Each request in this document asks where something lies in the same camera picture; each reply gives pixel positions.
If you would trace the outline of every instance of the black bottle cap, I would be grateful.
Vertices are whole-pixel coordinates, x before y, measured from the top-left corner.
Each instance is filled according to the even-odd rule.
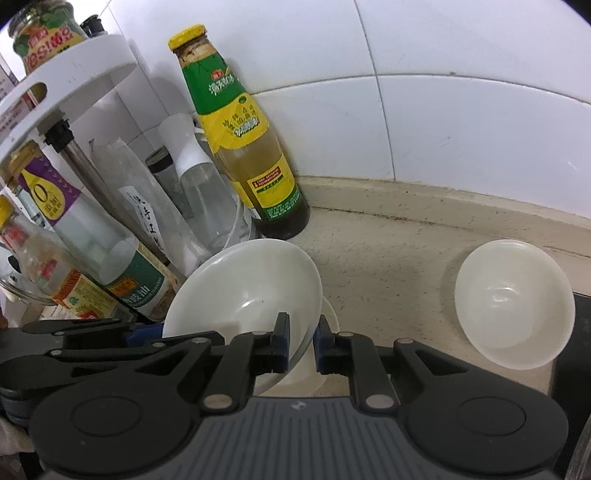
[[[98,35],[104,35],[106,33],[105,29],[103,28],[103,22],[99,18],[98,15],[92,15],[84,20],[80,24],[84,33],[88,35],[90,38],[96,37]]]

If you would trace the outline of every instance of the white ceramic bowl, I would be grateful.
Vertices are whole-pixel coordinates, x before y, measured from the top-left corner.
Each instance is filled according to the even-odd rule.
[[[240,333],[275,326],[290,315],[290,370],[304,355],[318,327],[322,283],[301,248],[273,239],[243,242],[207,260],[183,284],[164,322],[164,337],[216,330],[226,343]],[[285,375],[258,378],[255,394]]]
[[[547,364],[573,331],[569,279],[548,254],[519,240],[497,240],[474,250],[457,275],[455,298],[472,345],[503,367]]]
[[[339,319],[328,300],[322,300],[322,315],[326,317],[330,330],[337,333],[340,330]],[[316,371],[316,356],[314,342],[310,342],[308,350],[297,365],[283,380],[264,393],[266,397],[310,397],[326,382],[326,375]]]

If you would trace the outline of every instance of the sauce bottle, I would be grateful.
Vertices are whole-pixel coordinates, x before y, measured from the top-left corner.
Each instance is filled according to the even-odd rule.
[[[178,57],[213,154],[259,231],[287,240],[308,224],[301,194],[269,120],[195,25],[168,42]]]

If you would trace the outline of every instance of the glass bottle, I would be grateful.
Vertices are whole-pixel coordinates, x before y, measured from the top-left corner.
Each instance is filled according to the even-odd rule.
[[[307,225],[310,209],[269,121],[224,59],[195,25],[168,42],[178,57],[212,152],[271,238],[289,239]]]
[[[30,141],[9,169],[86,271],[147,318],[164,320],[178,279],[126,227],[69,184]]]
[[[77,317],[133,318],[129,308],[76,268],[76,261],[57,234],[30,222],[3,196],[0,196],[0,236],[17,258],[21,273]]]

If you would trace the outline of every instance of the white tile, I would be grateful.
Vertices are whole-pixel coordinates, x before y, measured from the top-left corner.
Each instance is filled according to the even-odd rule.
[[[253,93],[373,73],[353,0],[113,0],[109,7],[170,114],[194,107],[167,42],[196,23]]]
[[[591,26],[558,0],[357,0],[378,74],[498,79],[591,101]]]
[[[88,142],[109,143],[117,138],[131,142],[141,130],[116,91],[111,91],[72,124],[74,137],[88,154]]]
[[[255,97],[301,175],[393,178],[374,77],[287,87]]]
[[[129,147],[141,161],[145,161],[154,152],[152,145],[150,145],[144,134],[130,142]]]
[[[69,0],[74,7],[74,18],[82,23],[91,15],[100,15],[107,6],[106,0]]]
[[[121,35],[119,25],[110,8],[105,8],[100,19],[110,34]],[[157,127],[168,113],[141,67],[115,87],[123,103],[142,131]]]
[[[591,106],[529,87],[379,78],[397,180],[591,218]]]
[[[102,22],[103,28],[107,33],[123,35],[121,33],[121,29],[119,28],[119,24],[117,23],[117,20],[113,16],[113,12],[109,7],[105,8],[100,14],[100,21]]]
[[[158,127],[152,128],[151,130],[144,132],[144,135],[146,136],[148,142],[150,142],[150,145],[152,145],[152,148],[154,150],[158,150],[160,147],[164,146],[164,142],[162,141],[162,139],[160,138],[160,134],[158,133]]]

